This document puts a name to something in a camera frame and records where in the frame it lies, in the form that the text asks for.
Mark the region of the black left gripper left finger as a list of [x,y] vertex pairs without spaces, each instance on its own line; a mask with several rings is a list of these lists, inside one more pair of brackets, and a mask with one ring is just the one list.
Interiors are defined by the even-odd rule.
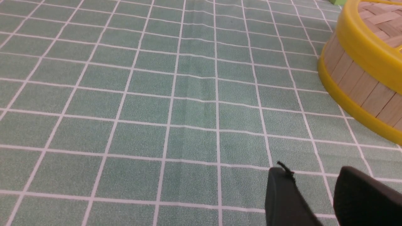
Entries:
[[267,226],[321,226],[323,225],[310,209],[300,193],[294,172],[284,163],[269,170],[265,214]]

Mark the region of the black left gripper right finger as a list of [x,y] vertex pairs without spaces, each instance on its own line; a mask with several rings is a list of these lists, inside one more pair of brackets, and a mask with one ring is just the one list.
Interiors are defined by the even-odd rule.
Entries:
[[343,166],[333,208],[340,226],[400,226],[402,195],[360,170]]

